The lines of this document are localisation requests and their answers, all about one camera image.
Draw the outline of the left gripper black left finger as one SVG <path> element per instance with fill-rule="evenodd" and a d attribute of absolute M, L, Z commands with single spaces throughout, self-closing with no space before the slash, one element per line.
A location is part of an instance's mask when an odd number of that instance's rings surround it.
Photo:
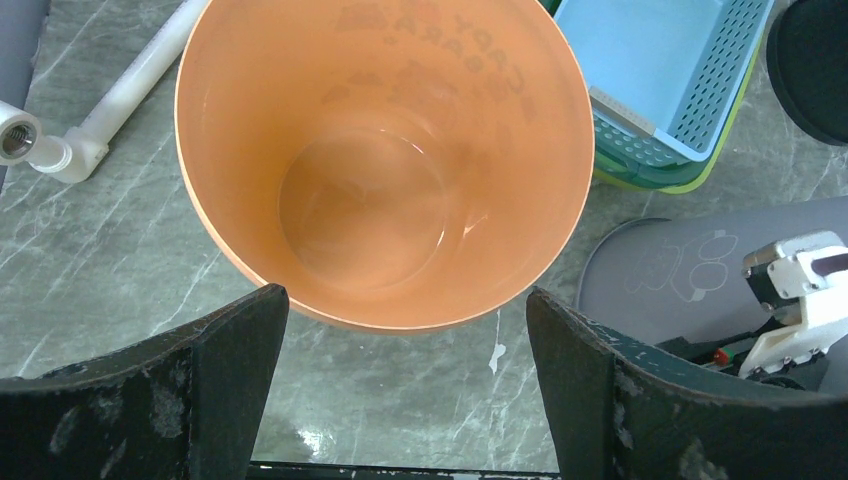
<path fill-rule="evenodd" d="M 35 378 L 1 382 L 5 479 L 242 479 L 281 351 L 286 290 Z"/>

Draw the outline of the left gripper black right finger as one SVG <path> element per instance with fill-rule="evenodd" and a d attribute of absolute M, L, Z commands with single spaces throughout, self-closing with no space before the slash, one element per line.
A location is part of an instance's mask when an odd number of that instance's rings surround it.
<path fill-rule="evenodd" d="M 566 479 L 843 479 L 847 400 L 718 373 L 542 289 L 526 323 Z"/>

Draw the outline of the grey plastic bucket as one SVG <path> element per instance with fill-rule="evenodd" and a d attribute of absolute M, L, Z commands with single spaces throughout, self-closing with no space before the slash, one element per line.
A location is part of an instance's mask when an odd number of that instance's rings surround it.
<path fill-rule="evenodd" d="M 816 230 L 835 232 L 847 246 L 845 197 L 688 220 L 630 221 L 592 252 L 580 277 L 576 306 L 622 334 L 739 377 L 757 336 L 780 326 L 743 277 L 744 257 Z M 847 335 L 808 363 L 742 379 L 843 394 Z"/>

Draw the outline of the orange plastic bucket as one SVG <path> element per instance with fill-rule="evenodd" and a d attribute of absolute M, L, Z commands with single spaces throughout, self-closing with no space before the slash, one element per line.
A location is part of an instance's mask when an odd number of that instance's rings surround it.
<path fill-rule="evenodd" d="M 175 129 L 191 203 L 245 277 L 392 334 L 534 284 L 595 147 L 577 59 L 536 1 L 212 1 Z"/>

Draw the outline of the light blue plastic basket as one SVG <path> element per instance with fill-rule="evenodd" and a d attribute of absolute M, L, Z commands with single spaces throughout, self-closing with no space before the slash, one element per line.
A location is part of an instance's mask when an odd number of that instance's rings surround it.
<path fill-rule="evenodd" d="M 561 2 L 553 19 L 584 75 L 597 151 L 656 168 L 712 157 L 773 6 Z"/>

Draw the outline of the black plastic bucket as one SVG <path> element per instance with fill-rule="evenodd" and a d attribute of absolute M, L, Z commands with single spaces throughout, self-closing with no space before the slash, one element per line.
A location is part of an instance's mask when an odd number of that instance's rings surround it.
<path fill-rule="evenodd" d="M 766 65 L 789 118 L 823 143 L 847 144 L 847 2 L 795 1 L 775 18 Z"/>

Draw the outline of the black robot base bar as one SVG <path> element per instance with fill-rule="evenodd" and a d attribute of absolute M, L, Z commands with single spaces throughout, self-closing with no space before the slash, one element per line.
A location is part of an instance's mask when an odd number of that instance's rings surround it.
<path fill-rule="evenodd" d="M 560 480 L 559 473 L 251 461 L 246 479 Z"/>

